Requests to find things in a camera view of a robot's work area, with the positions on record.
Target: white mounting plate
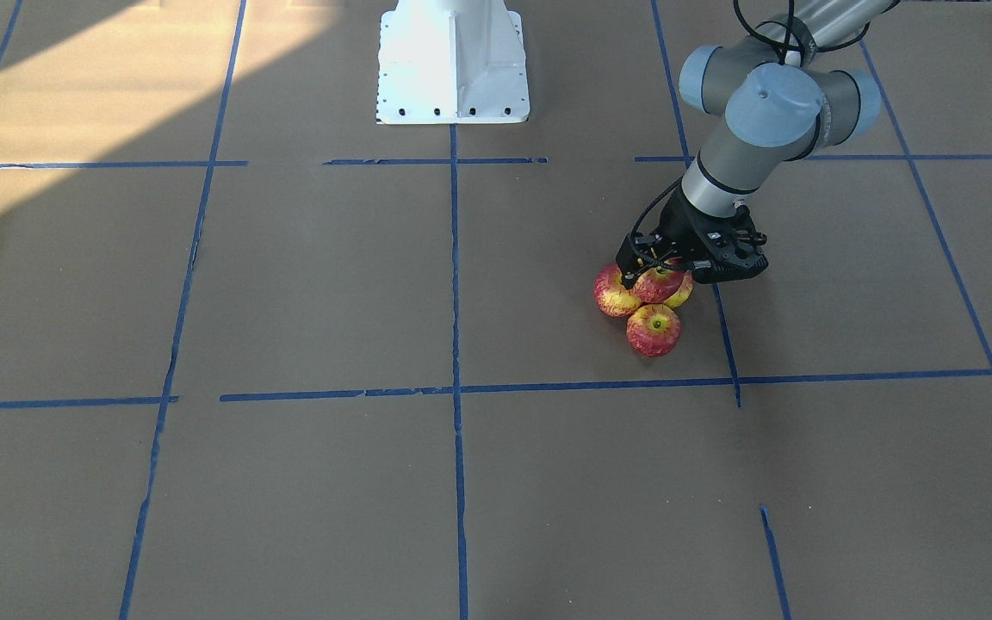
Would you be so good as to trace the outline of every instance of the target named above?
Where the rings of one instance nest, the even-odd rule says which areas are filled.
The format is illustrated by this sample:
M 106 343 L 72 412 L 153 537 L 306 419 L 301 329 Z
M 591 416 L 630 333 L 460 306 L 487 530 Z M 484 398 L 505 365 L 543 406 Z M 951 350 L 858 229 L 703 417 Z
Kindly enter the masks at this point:
M 387 31 L 396 11 L 381 16 L 381 48 L 385 48 Z M 515 35 L 523 45 L 523 17 L 508 11 Z M 445 59 L 430 59 L 432 64 Z M 524 122 L 530 116 L 530 95 L 527 90 L 527 67 L 491 65 L 471 83 L 456 85 L 456 68 L 449 68 L 433 83 L 416 62 L 387 63 L 381 61 L 377 78 L 377 122 L 385 125 L 452 125 L 452 123 Z M 448 96 L 457 91 L 457 101 Z

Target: red and yellow apple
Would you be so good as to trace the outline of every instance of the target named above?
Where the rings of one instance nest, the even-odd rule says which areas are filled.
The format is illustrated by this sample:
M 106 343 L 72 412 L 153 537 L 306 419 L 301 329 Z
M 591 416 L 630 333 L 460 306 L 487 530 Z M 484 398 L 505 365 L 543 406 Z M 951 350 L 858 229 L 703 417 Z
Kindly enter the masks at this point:
M 642 305 L 636 294 L 623 286 L 623 272 L 618 264 L 607 264 L 595 277 L 595 303 L 609 317 L 629 317 Z
M 680 318 L 664 303 L 638 307 L 626 320 L 626 340 L 645 357 L 661 357 L 680 340 Z
M 676 310 L 677 307 L 684 306 L 684 302 L 691 297 L 691 291 L 696 287 L 696 280 L 691 277 L 691 271 L 678 271 L 679 274 L 684 274 L 684 279 L 680 282 L 680 288 L 676 289 L 676 293 L 673 293 L 672 297 L 665 299 L 665 306 L 669 306 L 672 310 Z
M 669 259 L 668 262 L 676 264 L 678 260 Z M 661 303 L 679 290 L 681 283 L 684 283 L 684 273 L 653 267 L 638 277 L 634 283 L 634 295 L 646 303 Z

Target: apple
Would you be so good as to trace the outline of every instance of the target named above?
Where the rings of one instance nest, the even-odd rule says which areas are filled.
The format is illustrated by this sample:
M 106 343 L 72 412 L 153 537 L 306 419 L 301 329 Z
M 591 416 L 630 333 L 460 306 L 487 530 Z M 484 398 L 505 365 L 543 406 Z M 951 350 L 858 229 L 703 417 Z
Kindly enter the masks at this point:
M 677 264 L 679 260 L 669 259 L 669 264 Z M 646 271 L 634 283 L 634 295 L 646 303 L 661 303 L 672 297 L 684 283 L 684 271 L 665 270 L 653 267 Z
M 680 318 L 664 303 L 638 307 L 626 320 L 626 340 L 645 357 L 661 357 L 680 340 Z
M 691 277 L 691 271 L 679 271 L 680 274 L 684 274 L 684 280 L 680 283 L 680 288 L 676 289 L 676 293 L 673 293 L 672 297 L 665 299 L 664 305 L 669 306 L 672 310 L 676 310 L 677 307 L 684 306 L 684 302 L 691 297 L 691 291 L 696 287 L 696 280 Z
M 609 317 L 629 317 L 642 305 L 636 294 L 623 286 L 623 272 L 618 264 L 607 264 L 595 277 L 595 303 Z

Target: gray robotic arm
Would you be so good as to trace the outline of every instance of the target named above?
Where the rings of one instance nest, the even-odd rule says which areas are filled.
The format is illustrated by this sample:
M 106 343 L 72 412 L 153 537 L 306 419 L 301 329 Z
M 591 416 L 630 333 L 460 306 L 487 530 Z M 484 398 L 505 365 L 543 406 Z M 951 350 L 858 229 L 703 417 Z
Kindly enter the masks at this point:
M 730 48 L 700 47 L 689 56 L 680 72 L 682 97 L 722 120 L 684 176 L 623 240 L 617 264 L 627 287 L 653 267 L 689 270 L 701 283 L 752 278 L 767 268 L 761 247 L 767 239 L 756 231 L 744 200 L 780 162 L 864 133 L 881 108 L 871 75 L 807 66 L 822 52 L 854 43 L 859 36 L 846 39 L 895 4 L 810 0 L 756 28 L 737 10 L 747 38 Z M 669 192 L 657 228 L 641 235 L 637 228 Z

